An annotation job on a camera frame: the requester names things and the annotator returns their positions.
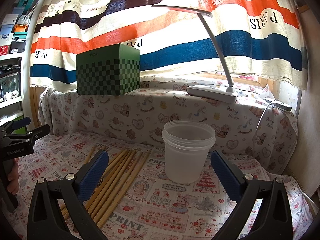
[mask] finger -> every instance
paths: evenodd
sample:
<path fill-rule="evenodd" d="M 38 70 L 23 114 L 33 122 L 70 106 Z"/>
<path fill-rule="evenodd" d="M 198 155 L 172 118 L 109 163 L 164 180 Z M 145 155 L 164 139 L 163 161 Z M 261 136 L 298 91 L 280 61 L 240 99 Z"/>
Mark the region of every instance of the finger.
<path fill-rule="evenodd" d="M 12 195 L 16 195 L 19 191 L 19 186 L 17 186 L 13 191 L 12 191 Z"/>
<path fill-rule="evenodd" d="M 13 167 L 12 167 L 12 170 L 11 172 L 9 173 L 8 175 L 8 181 L 12 181 L 14 179 L 17 179 L 19 177 L 18 175 L 18 169 L 19 169 L 19 166 L 17 163 L 14 163 Z"/>
<path fill-rule="evenodd" d="M 11 193 L 15 190 L 16 187 L 19 187 L 19 183 L 18 183 L 17 179 L 15 179 L 9 183 L 7 190 L 8 190 L 8 192 Z"/>

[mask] silver bolt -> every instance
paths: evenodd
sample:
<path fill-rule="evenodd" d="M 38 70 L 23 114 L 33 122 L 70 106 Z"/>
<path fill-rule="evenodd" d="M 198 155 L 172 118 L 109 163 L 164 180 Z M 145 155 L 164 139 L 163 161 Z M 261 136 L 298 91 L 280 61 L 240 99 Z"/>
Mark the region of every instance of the silver bolt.
<path fill-rule="evenodd" d="M 276 177 L 276 182 L 278 182 L 278 183 L 282 183 L 282 179 L 281 179 L 281 178 L 279 178 L 279 177 Z"/>
<path fill-rule="evenodd" d="M 71 180 L 71 179 L 73 179 L 74 177 L 75 177 L 74 174 L 69 173 L 69 174 L 66 176 L 66 179 L 67 179 L 67 180 Z"/>
<path fill-rule="evenodd" d="M 254 176 L 252 175 L 252 174 L 246 174 L 245 176 L 244 176 L 247 180 L 253 180 L 254 179 Z"/>
<path fill-rule="evenodd" d="M 43 183 L 44 182 L 44 178 L 39 178 L 38 179 L 38 183 Z"/>

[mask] lamp base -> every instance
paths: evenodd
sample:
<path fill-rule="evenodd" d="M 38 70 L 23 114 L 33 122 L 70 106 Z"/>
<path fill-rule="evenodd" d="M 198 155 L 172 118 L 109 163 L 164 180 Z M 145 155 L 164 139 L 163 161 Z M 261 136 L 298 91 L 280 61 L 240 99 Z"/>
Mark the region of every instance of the lamp base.
<path fill-rule="evenodd" d="M 237 100 L 238 93 L 232 87 L 221 87 L 222 90 L 215 87 L 196 85 L 187 87 L 187 93 L 196 97 L 210 98 L 228 104 L 234 103 Z"/>

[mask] shelf board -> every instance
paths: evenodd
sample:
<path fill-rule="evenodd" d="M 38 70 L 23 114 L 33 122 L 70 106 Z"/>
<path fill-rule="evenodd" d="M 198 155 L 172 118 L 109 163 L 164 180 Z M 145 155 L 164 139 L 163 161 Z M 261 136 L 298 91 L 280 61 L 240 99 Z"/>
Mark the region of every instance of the shelf board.
<path fill-rule="evenodd" d="M 16 98 L 12 98 L 12 99 L 9 99 L 7 101 L 4 101 L 2 103 L 0 103 L 0 108 L 4 108 L 6 106 L 9 106 L 9 105 L 12 105 L 14 103 L 18 103 L 18 102 L 21 102 L 22 101 L 22 97 L 16 97 Z"/>
<path fill-rule="evenodd" d="M 0 120 L 0 126 L 1 126 L 1 125 L 4 125 L 6 122 L 11 122 L 11 121 L 13 121 L 14 119 L 16 119 L 16 118 L 18 118 L 18 117 L 20 117 L 20 116 L 22 116 L 22 115 L 23 115 L 23 112 L 22 112 L 22 111 L 18 111 L 18 112 L 16 112 L 15 114 L 9 116 L 9 117 L 6 118 L 6 119 Z"/>
<path fill-rule="evenodd" d="M 24 52 L 1 55 L 0 56 L 0 61 L 1 60 L 6 60 L 6 59 L 11 59 L 11 58 L 19 58 L 19 57 L 22 57 L 23 54 L 24 54 Z"/>

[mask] printed tablecloth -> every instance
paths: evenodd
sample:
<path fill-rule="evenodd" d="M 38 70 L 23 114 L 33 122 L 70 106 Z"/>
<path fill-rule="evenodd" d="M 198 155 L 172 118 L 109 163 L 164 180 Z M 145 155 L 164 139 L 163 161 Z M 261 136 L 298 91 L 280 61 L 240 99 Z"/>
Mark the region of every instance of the printed tablecloth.
<path fill-rule="evenodd" d="M 251 155 L 267 171 L 282 173 L 297 142 L 297 119 L 293 113 L 270 107 L 253 138 L 266 106 L 258 94 L 239 90 L 236 103 L 227 104 L 188 95 L 186 89 L 190 85 L 142 82 L 141 89 L 123 96 L 85 96 L 47 89 L 40 99 L 39 120 L 49 124 L 54 135 L 84 130 L 159 147 L 164 147 L 161 134 L 167 122 L 205 122 L 216 131 L 214 149 L 225 154 Z"/>
<path fill-rule="evenodd" d="M 4 214 L 22 239 L 27 239 L 28 212 L 37 179 L 58 180 L 68 173 L 76 173 L 94 145 L 96 151 L 106 146 L 110 159 L 125 148 L 136 149 L 138 153 L 152 149 L 125 197 L 102 228 L 109 240 L 210 240 L 236 205 L 213 171 L 210 156 L 199 179 L 182 185 L 170 181 L 165 174 L 164 148 L 84 131 L 60 137 L 47 135 L 36 142 L 34 154 L 19 160 L 18 208 L 9 213 L 3 204 Z M 227 158 L 244 173 L 258 179 L 274 177 L 251 156 L 227 155 Z M 281 178 L 289 197 L 296 240 L 306 231 L 312 216 L 297 182 L 289 176 Z M 261 201 L 256 201 L 240 236 L 250 231 L 260 204 Z M 70 218 L 67 224 L 72 234 L 78 235 Z"/>

